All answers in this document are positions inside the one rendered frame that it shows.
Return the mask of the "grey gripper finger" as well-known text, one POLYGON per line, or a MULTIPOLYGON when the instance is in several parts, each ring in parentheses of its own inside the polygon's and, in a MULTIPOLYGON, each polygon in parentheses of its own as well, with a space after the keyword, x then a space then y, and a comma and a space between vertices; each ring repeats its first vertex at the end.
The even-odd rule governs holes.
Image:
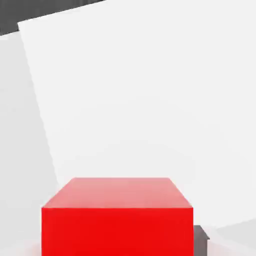
POLYGON ((200 225, 194 225, 194 256, 226 256, 226 248, 210 239, 200 225))

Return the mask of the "small red cube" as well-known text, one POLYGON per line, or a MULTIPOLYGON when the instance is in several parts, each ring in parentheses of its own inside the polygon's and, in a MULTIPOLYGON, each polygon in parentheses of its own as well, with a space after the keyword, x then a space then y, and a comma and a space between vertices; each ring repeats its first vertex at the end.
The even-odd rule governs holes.
POLYGON ((73 178, 41 209, 41 256, 194 256, 193 220, 169 178, 73 178))

